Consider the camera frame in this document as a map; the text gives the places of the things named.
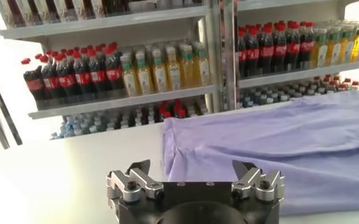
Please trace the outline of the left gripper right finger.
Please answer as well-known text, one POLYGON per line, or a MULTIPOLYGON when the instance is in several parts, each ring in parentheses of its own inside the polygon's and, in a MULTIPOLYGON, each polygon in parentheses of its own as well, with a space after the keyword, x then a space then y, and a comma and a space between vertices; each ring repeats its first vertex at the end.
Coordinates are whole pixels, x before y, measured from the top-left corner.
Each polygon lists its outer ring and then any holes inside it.
POLYGON ((263 173, 253 163, 232 161, 238 177, 232 182, 231 195, 235 200, 244 200, 254 196, 263 202, 282 201, 285 195, 285 177, 280 171, 263 173))

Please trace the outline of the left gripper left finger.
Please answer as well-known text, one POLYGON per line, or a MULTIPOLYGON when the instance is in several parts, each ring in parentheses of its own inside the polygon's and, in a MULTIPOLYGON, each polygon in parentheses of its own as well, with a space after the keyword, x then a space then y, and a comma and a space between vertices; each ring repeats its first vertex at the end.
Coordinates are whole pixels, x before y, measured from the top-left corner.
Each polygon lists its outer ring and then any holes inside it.
POLYGON ((159 201, 164 196, 162 182, 153 180, 149 175, 151 160, 132 163, 126 172, 112 170, 106 176, 107 198, 111 202, 122 198, 126 203, 140 201, 141 195, 159 201))

